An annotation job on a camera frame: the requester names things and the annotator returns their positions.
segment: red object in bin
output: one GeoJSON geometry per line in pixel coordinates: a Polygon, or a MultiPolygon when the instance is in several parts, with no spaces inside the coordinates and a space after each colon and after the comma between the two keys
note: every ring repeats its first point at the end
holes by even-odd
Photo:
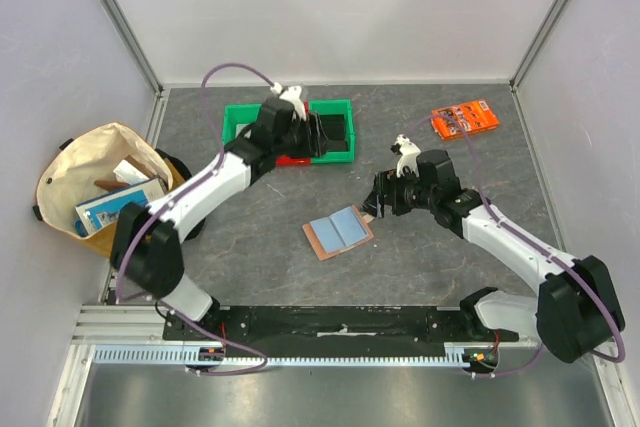
{"type": "MultiPolygon", "coordinates": [[[[304,103],[304,110],[307,112],[307,114],[309,113],[309,102],[304,103]]],[[[286,155],[282,155],[278,157],[278,160],[276,160],[276,165],[305,165],[310,163],[310,157],[306,159],[290,159],[286,155]]]]}

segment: orange box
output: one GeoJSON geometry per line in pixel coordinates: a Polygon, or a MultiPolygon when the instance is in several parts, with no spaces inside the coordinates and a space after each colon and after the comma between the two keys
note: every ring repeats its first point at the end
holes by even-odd
{"type": "MultiPolygon", "coordinates": [[[[452,105],[443,109],[431,111],[432,115],[444,114],[456,119],[468,134],[479,134],[493,130],[500,125],[500,121],[489,108],[486,100],[474,100],[464,104],[452,105]]],[[[443,118],[431,119],[431,125],[442,140],[453,140],[462,137],[458,126],[443,118]]]]}

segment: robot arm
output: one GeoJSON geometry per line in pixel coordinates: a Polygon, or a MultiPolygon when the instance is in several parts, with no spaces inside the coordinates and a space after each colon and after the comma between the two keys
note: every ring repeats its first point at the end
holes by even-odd
{"type": "Polygon", "coordinates": [[[429,210],[438,224],[495,256],[538,296],[482,289],[461,302],[473,323],[539,337],[565,362],[573,362],[606,341],[611,331],[602,314],[571,276],[551,261],[555,258],[587,282],[618,328],[624,329],[624,317],[603,262],[592,256],[578,260],[545,244],[492,204],[489,212],[478,192],[461,188],[446,151],[420,152],[404,136],[398,137],[391,150],[401,156],[398,166],[376,175],[363,210],[376,217],[384,217],[386,206],[394,215],[429,210]]]}
{"type": "Polygon", "coordinates": [[[220,304],[185,273],[181,244],[191,230],[222,202],[273,170],[279,156],[319,157],[327,151],[319,117],[305,111],[302,88],[276,84],[273,90],[277,96],[262,104],[256,121],[225,145],[219,169],[216,157],[161,199],[146,207],[131,203],[120,212],[110,259],[117,270],[134,236],[164,209],[136,246],[126,277],[194,321],[220,304]]]}

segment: beige bag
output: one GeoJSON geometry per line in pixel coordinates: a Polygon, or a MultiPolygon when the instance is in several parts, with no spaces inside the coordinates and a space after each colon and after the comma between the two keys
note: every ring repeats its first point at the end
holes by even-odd
{"type": "Polygon", "coordinates": [[[183,176],[170,161],[165,161],[129,127],[113,122],[97,127],[64,146],[47,167],[36,189],[37,207],[34,210],[39,210],[39,219],[109,257],[116,223],[88,237],[80,237],[75,229],[78,219],[75,207],[103,195],[105,191],[93,182],[116,180],[113,169],[128,155],[164,180],[169,190],[184,183],[183,176]]]}

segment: white panel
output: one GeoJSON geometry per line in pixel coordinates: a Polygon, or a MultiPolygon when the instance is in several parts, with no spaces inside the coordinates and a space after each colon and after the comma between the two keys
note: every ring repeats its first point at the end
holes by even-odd
{"type": "Polygon", "coordinates": [[[118,1],[163,82],[348,83],[507,79],[553,0],[118,1]]]}
{"type": "Polygon", "coordinates": [[[44,425],[71,333],[105,260],[35,220],[58,145],[100,123],[141,128],[153,98],[98,0],[0,0],[0,412],[44,425]]]}
{"type": "Polygon", "coordinates": [[[521,89],[567,247],[611,271],[640,376],[640,2],[571,0],[521,89]]]}

